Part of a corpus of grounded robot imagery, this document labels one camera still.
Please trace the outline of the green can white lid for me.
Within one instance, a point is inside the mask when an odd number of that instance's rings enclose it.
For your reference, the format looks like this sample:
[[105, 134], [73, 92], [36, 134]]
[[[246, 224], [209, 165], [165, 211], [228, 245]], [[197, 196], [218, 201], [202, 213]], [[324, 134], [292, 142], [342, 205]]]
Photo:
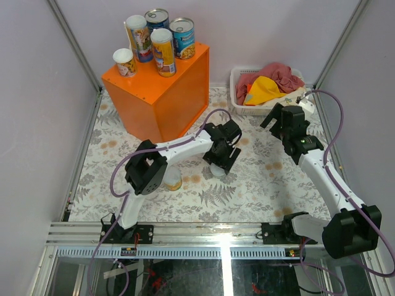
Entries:
[[211, 163], [210, 164], [210, 172], [212, 173], [213, 176], [217, 178], [221, 178], [222, 176], [225, 176], [225, 170], [223, 168], [220, 168], [219, 166]]

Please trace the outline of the yellow can white lid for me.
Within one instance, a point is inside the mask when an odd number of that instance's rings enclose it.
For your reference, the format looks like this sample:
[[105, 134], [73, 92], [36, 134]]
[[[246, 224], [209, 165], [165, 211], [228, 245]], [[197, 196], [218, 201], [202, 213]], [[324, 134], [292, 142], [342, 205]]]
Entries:
[[170, 191], [176, 191], [181, 188], [182, 178], [178, 168], [171, 166], [164, 174], [163, 183]]

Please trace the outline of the light blue soup can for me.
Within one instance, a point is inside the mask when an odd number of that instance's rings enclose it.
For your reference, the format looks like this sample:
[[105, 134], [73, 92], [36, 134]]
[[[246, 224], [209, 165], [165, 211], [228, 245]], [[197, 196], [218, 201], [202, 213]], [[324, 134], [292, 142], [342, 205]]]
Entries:
[[190, 59], [195, 55], [194, 22], [190, 18], [175, 18], [170, 22], [173, 33], [175, 56], [179, 59]]

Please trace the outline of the tall yellow canister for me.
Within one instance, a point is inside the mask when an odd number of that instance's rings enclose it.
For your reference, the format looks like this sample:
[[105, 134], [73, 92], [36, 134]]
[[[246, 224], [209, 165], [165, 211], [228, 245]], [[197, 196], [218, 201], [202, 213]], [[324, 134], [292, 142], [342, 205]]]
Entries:
[[158, 28], [151, 33], [152, 50], [157, 71], [162, 77], [176, 74], [172, 32], [166, 28]]

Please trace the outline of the small cup white lid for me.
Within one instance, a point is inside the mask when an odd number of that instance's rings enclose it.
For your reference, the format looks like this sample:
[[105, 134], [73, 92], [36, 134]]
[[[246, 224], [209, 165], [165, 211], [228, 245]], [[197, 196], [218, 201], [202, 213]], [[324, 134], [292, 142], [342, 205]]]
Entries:
[[137, 66], [134, 60], [133, 51], [128, 48], [117, 49], [112, 56], [118, 67], [118, 71], [123, 77], [133, 77], [137, 73]]

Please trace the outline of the blue cup white lid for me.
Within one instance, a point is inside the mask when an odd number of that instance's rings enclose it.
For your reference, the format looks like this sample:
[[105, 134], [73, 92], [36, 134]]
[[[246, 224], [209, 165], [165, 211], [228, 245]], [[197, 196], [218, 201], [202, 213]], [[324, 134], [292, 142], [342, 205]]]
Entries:
[[141, 63], [150, 62], [152, 42], [146, 19], [142, 15], [132, 15], [126, 20], [126, 28], [135, 59]]

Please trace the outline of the dark blue tin can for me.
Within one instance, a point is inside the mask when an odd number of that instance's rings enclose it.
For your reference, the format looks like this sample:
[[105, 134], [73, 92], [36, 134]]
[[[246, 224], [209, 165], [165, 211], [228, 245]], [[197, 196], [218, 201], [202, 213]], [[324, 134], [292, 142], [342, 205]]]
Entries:
[[170, 21], [168, 12], [165, 9], [151, 9], [145, 13], [144, 17], [150, 32], [159, 28], [168, 29]]

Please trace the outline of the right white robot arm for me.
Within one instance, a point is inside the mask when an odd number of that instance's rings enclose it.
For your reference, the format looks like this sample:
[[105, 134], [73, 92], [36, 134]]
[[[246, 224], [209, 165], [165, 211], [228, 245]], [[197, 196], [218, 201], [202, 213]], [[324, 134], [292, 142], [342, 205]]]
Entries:
[[275, 104], [261, 126], [270, 128], [284, 151], [310, 178], [323, 198], [331, 219], [313, 217], [307, 212], [286, 215], [281, 223], [282, 238], [295, 243], [302, 237], [323, 244], [335, 259], [376, 249], [381, 212], [377, 206], [367, 206], [354, 195], [340, 175], [327, 169], [333, 166], [324, 161], [324, 147], [317, 137], [307, 134], [309, 122], [300, 106]]

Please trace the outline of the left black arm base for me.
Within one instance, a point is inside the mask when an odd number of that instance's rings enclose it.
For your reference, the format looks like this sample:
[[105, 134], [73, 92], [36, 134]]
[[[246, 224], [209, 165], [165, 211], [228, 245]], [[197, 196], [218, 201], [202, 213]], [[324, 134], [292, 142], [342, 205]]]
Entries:
[[154, 226], [150, 224], [136, 223], [134, 226], [123, 229], [118, 222], [114, 213], [110, 213], [110, 221], [104, 221], [101, 218], [101, 235], [100, 240], [107, 234], [103, 243], [105, 244], [133, 244], [147, 245], [152, 244], [154, 238]]

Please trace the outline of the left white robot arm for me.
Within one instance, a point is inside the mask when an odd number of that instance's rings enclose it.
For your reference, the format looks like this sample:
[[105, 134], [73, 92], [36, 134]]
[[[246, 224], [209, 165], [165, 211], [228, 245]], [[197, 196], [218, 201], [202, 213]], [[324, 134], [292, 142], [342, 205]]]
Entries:
[[125, 179], [131, 192], [127, 193], [126, 204], [121, 206], [115, 238], [124, 244], [134, 239], [134, 225], [144, 198], [160, 187], [174, 164], [201, 154], [213, 175], [227, 175], [241, 152], [235, 147], [241, 136], [240, 127], [228, 120], [219, 125], [206, 123], [196, 132], [170, 142], [143, 141], [125, 165]]

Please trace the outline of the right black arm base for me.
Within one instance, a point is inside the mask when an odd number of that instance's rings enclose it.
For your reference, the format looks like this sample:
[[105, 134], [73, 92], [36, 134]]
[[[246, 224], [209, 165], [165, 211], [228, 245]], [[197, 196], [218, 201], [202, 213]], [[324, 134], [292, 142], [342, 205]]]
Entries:
[[313, 217], [307, 212], [285, 215], [280, 224], [261, 224], [261, 235], [256, 238], [264, 245], [301, 245], [308, 238], [313, 244], [322, 243], [325, 220]]

